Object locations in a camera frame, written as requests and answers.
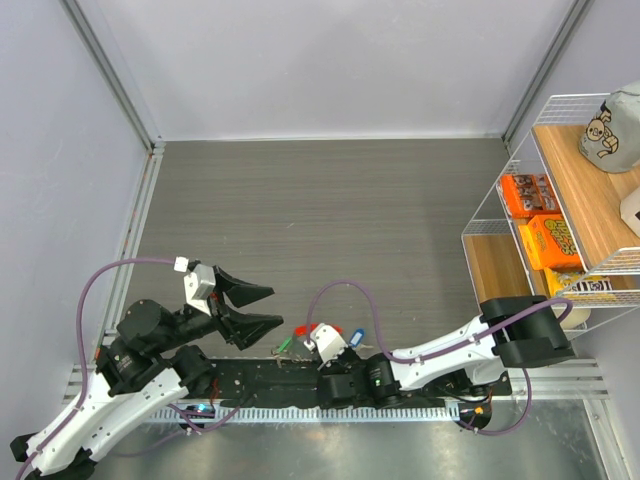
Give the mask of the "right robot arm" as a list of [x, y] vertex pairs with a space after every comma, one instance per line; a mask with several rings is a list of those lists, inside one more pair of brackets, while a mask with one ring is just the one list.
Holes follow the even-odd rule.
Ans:
[[574, 350], [561, 327], [566, 299], [494, 298], [466, 324], [429, 342], [391, 350], [370, 294], [379, 351], [361, 357], [328, 323], [306, 323], [304, 361], [226, 359], [214, 363], [214, 397], [234, 408], [397, 408], [445, 396], [486, 403], [505, 370], [569, 360]]

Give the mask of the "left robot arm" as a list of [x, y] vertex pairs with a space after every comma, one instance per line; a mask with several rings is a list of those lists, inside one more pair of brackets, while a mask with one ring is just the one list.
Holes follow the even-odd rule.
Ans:
[[15, 437], [11, 451], [24, 479], [87, 479], [102, 458], [157, 410], [213, 393], [216, 369], [195, 340], [218, 332], [240, 350], [283, 319], [243, 314], [272, 288], [223, 277], [204, 296], [171, 312], [151, 299], [131, 304], [117, 337], [100, 348], [79, 394], [43, 430]]

